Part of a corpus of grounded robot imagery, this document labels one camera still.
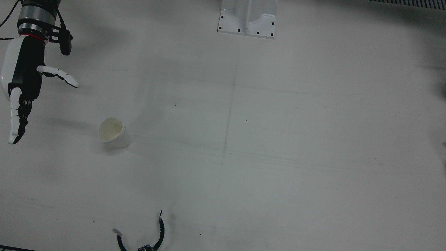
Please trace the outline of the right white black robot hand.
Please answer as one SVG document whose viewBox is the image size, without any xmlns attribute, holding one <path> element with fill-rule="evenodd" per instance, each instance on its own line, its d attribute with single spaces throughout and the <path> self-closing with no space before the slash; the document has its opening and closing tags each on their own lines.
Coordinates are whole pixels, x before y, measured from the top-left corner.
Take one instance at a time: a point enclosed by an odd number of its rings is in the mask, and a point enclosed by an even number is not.
<svg viewBox="0 0 446 251">
<path fill-rule="evenodd" d="M 1 69 L 1 87 L 10 105 L 9 144 L 20 141 L 29 123 L 32 103 L 38 98 L 42 76 L 57 77 L 79 88 L 72 75 L 44 63 L 45 43 L 32 35 L 20 35 L 9 43 Z"/>
</svg>

